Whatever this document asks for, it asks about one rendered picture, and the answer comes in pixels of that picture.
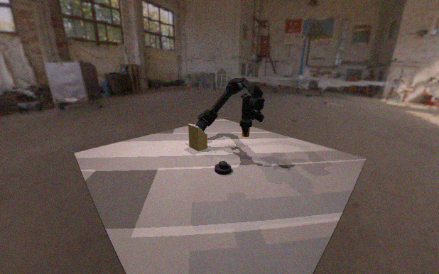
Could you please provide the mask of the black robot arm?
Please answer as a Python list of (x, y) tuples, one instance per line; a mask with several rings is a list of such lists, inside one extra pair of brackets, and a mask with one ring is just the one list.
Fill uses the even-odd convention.
[[(241, 87), (238, 83), (241, 83), (243, 87)], [(263, 109), (264, 105), (264, 99), (262, 98), (263, 92), (256, 84), (251, 84), (251, 82), (243, 77), (234, 78), (233, 80), (229, 81), (225, 92), (215, 102), (215, 104), (211, 108), (206, 109), (198, 116), (199, 121), (196, 123), (196, 126), (199, 126), (204, 131), (207, 126), (210, 126), (215, 121), (215, 119), (217, 118), (217, 112), (228, 100), (228, 98), (230, 98), (232, 94), (236, 94), (238, 91), (242, 91), (245, 87), (248, 89), (248, 92), (252, 96), (248, 95), (247, 93), (243, 93), (243, 95), (241, 95), (241, 97), (243, 98), (242, 107), (253, 109), (251, 119), (256, 119), (262, 122), (264, 119), (264, 115), (261, 114), (261, 110)]]

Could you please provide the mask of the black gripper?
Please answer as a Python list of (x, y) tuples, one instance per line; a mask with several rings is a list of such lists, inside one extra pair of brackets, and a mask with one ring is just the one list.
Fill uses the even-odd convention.
[(253, 109), (242, 107), (242, 120), (240, 121), (239, 126), (241, 126), (245, 136), (247, 135), (249, 127), (252, 127), (252, 120), (250, 120), (252, 118), (252, 114)]

